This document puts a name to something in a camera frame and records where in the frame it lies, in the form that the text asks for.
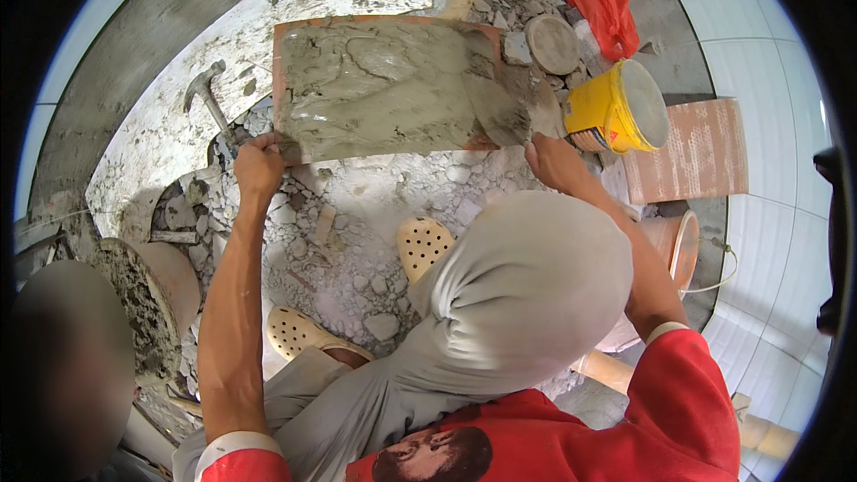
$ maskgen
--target leg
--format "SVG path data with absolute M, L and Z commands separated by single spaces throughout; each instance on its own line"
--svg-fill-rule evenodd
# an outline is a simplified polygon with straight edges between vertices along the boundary
M 547 192 L 499 202 L 413 285 L 425 318 L 399 349 L 274 434 L 294 481 L 341 480 L 445 412 L 568 368 L 616 323 L 631 279 L 627 238 L 594 207 Z
M 322 391 L 350 368 L 316 348 L 307 348 L 265 383 L 265 415 L 271 433 L 302 412 Z M 206 447 L 205 429 L 187 436 L 172 455 L 177 482 L 190 482 Z
M 514 194 L 411 287 L 425 319 L 391 356 L 392 373 L 456 395 L 531 387 L 604 338 L 632 275 L 627 237 L 604 212 L 561 194 Z

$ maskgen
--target terracotta tile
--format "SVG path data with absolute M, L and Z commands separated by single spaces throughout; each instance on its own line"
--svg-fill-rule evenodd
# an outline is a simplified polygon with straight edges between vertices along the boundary
M 736 99 L 667 107 L 670 138 L 659 151 L 622 156 L 633 204 L 714 198 L 749 191 L 741 110 Z

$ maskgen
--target yellow bucket lid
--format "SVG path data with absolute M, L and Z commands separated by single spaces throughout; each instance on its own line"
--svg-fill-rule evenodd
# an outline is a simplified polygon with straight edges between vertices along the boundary
M 637 133 L 656 150 L 667 145 L 670 118 L 661 89 L 637 60 L 625 59 L 617 66 L 620 68 L 620 94 L 637 127 Z

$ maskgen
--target tiled wall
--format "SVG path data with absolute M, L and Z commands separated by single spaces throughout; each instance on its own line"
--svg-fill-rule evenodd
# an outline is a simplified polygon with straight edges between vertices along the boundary
M 821 388 L 829 339 L 815 328 L 830 297 L 830 185 L 812 155 L 830 145 L 819 83 L 777 0 L 680 0 L 701 41 L 718 96 L 738 98 L 750 193 L 728 199 L 727 239 L 739 257 L 703 335 L 729 392 L 750 413 L 806 426 Z M 727 256 L 723 276 L 734 268 Z M 773 480 L 781 461 L 746 452 L 741 480 Z

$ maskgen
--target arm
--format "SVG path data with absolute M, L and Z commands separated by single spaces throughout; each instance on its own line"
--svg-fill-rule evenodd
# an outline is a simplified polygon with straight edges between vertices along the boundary
M 551 139 L 541 133 L 524 149 L 533 174 L 545 186 L 603 210 L 631 241 L 634 279 L 625 314 L 640 338 L 648 341 L 652 330 L 666 322 L 687 325 L 673 278 L 655 247 L 622 212 L 598 178 L 589 173 L 577 150 L 565 140 Z
M 238 431 L 268 434 L 262 406 L 262 233 L 283 178 L 273 133 L 242 145 L 235 160 L 241 204 L 212 278 L 199 338 L 206 441 Z

